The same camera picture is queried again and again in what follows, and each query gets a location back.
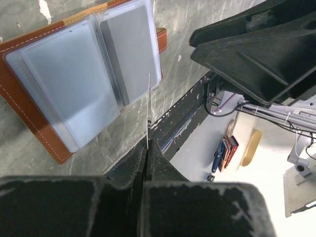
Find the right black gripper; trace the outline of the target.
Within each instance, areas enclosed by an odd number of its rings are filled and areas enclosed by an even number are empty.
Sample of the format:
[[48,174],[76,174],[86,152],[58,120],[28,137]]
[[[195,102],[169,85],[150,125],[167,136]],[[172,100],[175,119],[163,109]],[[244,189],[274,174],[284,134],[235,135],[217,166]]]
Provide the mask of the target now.
[[196,29],[191,59],[222,78],[224,90],[269,107],[316,94],[316,3],[267,0]]

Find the items on outside shelf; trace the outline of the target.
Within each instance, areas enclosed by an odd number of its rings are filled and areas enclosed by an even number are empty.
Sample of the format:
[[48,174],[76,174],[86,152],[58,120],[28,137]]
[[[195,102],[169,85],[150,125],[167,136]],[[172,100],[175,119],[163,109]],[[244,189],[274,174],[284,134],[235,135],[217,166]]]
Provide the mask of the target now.
[[[223,172],[230,164],[232,158],[234,157],[239,143],[235,136],[232,135],[233,127],[236,120],[231,120],[229,126],[226,130],[226,135],[220,141],[215,153],[214,160],[212,163],[211,174],[214,174],[216,170]],[[262,132],[257,129],[252,129],[250,138],[248,139],[243,155],[238,166],[246,167],[248,166],[257,151],[259,143],[262,138]]]

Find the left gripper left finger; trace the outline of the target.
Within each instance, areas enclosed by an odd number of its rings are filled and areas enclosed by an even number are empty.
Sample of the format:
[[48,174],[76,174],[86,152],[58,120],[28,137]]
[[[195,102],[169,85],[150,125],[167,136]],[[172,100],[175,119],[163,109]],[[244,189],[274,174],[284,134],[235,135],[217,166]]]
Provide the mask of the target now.
[[105,237],[137,237],[147,168],[146,142],[137,144],[107,174],[102,195]]

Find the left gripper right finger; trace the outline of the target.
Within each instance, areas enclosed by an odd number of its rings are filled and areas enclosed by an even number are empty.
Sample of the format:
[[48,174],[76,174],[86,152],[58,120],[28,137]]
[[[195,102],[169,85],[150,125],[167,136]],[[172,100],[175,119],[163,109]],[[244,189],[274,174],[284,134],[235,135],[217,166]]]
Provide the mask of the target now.
[[156,141],[149,142],[142,195],[142,236],[195,235],[195,184],[163,156]]

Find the brown leather card holder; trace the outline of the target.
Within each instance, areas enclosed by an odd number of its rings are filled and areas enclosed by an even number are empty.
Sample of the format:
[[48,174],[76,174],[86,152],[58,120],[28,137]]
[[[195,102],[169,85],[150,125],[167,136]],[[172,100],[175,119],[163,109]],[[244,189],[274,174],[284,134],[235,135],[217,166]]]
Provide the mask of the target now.
[[156,88],[167,31],[149,0],[112,0],[0,45],[0,93],[63,164]]

